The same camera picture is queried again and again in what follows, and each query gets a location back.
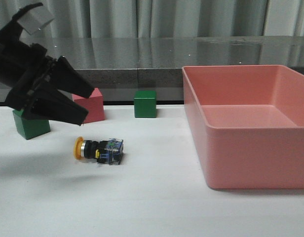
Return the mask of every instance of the robotic arm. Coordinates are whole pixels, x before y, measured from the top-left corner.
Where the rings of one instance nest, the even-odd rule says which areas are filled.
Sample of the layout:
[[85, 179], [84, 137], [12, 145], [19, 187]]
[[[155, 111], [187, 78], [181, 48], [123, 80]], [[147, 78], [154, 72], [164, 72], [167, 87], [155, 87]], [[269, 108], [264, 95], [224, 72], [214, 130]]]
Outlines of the robotic arm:
[[53, 17], [42, 3], [20, 9], [0, 30], [0, 82], [10, 90], [5, 104], [23, 110], [25, 119], [49, 119], [81, 125], [88, 111], [59, 90], [88, 98], [94, 90], [68, 63], [46, 56], [40, 44], [27, 45], [19, 38], [40, 30]]

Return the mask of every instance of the electrical component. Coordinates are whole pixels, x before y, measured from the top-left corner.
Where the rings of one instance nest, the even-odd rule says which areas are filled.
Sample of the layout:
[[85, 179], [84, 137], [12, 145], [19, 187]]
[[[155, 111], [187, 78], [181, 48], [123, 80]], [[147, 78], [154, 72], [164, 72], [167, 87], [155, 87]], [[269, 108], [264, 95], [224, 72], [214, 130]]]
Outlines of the electrical component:
[[74, 157], [96, 159], [98, 163], [120, 164], [123, 156], [123, 140], [110, 138], [108, 141], [91, 141], [78, 137], [73, 149]]

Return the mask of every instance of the pink bin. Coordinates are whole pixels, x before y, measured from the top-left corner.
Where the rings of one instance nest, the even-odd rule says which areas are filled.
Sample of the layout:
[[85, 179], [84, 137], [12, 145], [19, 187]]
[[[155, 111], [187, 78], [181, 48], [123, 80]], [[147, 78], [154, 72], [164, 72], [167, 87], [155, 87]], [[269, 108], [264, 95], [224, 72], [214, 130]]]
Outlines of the pink bin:
[[304, 75], [280, 65], [183, 67], [207, 185], [304, 189]]

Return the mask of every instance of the granite countertop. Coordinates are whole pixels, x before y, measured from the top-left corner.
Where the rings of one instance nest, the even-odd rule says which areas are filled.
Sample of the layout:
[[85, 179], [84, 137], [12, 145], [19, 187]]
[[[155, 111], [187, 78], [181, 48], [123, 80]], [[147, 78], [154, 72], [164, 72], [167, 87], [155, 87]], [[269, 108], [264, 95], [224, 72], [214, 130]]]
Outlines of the granite countertop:
[[304, 74], [304, 37], [21, 40], [43, 45], [52, 57], [65, 56], [105, 101], [132, 101], [138, 88], [155, 89], [160, 101], [181, 101], [181, 67], [188, 65], [281, 64]]

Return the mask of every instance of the gray curtain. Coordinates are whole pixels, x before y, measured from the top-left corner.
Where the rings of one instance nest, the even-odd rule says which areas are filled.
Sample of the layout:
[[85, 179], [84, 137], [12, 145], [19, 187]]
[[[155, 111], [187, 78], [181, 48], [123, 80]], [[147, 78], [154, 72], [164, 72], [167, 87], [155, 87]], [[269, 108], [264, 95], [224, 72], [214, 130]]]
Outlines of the gray curtain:
[[55, 20], [31, 37], [304, 36], [304, 0], [0, 0], [0, 28], [38, 1]]

